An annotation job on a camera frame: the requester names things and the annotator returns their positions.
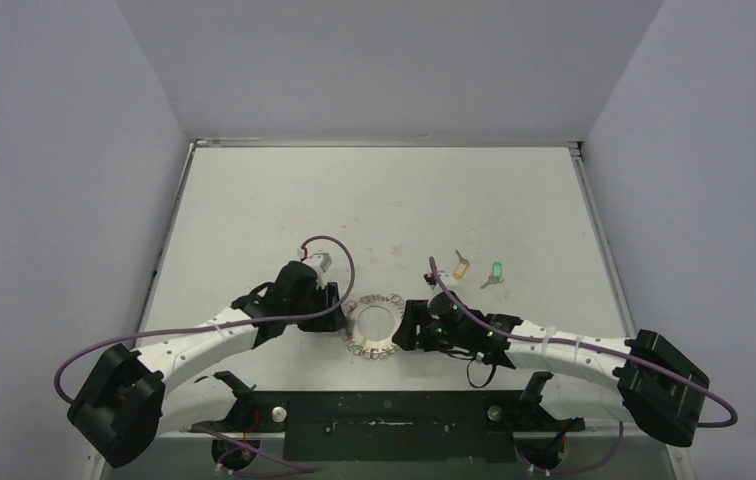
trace white table surface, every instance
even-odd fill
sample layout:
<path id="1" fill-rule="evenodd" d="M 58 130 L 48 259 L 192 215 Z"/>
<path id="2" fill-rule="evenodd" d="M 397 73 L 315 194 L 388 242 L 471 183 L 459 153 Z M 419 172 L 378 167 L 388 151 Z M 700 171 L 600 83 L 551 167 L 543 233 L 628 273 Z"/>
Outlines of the white table surface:
<path id="1" fill-rule="evenodd" d="M 457 293 L 470 306 L 625 335 L 569 151 L 516 147 L 199 148 L 144 329 L 209 319 L 274 280 L 315 234 L 351 250 L 354 298 L 426 298 L 428 256 L 452 270 L 459 249 L 472 265 Z M 328 277 L 343 290 L 345 257 L 327 242 L 314 249 L 332 254 Z M 481 290 L 494 261 L 504 283 Z M 336 334 L 289 327 L 209 371 L 231 370 L 262 390 L 464 390 L 465 368 L 437 353 L 365 360 Z M 474 379 L 488 369 L 474 365 Z M 530 373 L 499 369 L 489 388 L 521 389 Z"/>

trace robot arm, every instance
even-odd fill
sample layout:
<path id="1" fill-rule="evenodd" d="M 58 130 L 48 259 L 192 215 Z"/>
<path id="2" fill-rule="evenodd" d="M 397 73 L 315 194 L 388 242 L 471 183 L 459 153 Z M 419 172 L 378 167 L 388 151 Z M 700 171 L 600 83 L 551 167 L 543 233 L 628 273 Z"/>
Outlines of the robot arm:
<path id="1" fill-rule="evenodd" d="M 275 282 L 236 299 L 197 328 L 174 332 L 194 333 L 133 351 L 121 344 L 107 349 L 72 401 L 69 421 L 111 465 L 119 467 L 139 456 L 157 435 L 196 421 L 224 418 L 250 389 L 232 375 L 198 375 L 281 335 L 288 322 L 265 322 L 266 317 L 315 314 L 337 304 L 337 285 L 323 278 L 330 265 L 326 253 L 290 262 Z M 336 308 L 298 322 L 298 327 L 334 332 L 344 324 L 345 315 Z"/>
<path id="2" fill-rule="evenodd" d="M 440 282 L 425 276 L 433 288 L 429 300 L 408 300 L 402 326 L 393 337 L 400 348 L 444 353 L 461 349 L 494 368 L 551 372 L 555 376 L 543 380 L 540 388 L 540 406 L 552 418 L 632 422 L 664 443 L 692 444 L 704 396 L 621 358 L 646 360 L 707 389 L 707 375 L 663 336 L 641 330 L 634 339 L 584 337 L 516 316 L 471 310 L 490 327 L 529 341 L 508 339 L 471 321 L 443 290 L 456 285 L 452 276 L 437 274 Z M 621 357 L 581 348 L 579 343 L 604 347 Z"/>

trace yellow key tag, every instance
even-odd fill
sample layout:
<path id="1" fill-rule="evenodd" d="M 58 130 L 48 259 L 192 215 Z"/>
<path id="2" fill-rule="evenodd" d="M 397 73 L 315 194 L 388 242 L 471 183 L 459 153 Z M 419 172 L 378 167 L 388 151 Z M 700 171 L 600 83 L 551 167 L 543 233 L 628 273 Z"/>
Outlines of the yellow key tag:
<path id="1" fill-rule="evenodd" d="M 463 258 L 463 255 L 461 255 L 459 251 L 455 250 L 455 253 L 458 256 L 458 264 L 455 267 L 455 271 L 454 273 L 452 273 L 452 276 L 460 280 L 464 275 L 466 275 L 466 271 L 469 270 L 469 260 Z"/>

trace key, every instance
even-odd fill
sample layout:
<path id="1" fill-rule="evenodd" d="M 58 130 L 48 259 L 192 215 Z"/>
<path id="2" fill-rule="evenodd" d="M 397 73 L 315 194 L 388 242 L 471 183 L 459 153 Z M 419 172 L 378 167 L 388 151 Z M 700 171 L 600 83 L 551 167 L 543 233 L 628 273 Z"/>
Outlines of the key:
<path id="1" fill-rule="evenodd" d="M 484 282 L 484 285 L 481 285 L 481 290 L 487 288 L 488 285 L 496 285 L 497 283 L 502 283 L 502 279 L 497 278 L 495 275 L 490 275 L 487 277 L 487 281 Z"/>

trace black metal plate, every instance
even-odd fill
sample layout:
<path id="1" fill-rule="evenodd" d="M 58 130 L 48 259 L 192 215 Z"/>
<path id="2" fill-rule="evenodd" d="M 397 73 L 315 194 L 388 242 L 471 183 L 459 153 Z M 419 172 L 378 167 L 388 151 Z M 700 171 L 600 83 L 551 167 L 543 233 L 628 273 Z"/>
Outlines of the black metal plate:
<path id="1" fill-rule="evenodd" d="M 409 461 L 483 458 L 514 462 L 507 428 L 487 408 L 517 391 L 253 392 L 252 403 L 285 406 L 284 458 L 293 461 Z M 262 416 L 257 431 L 275 431 Z"/>

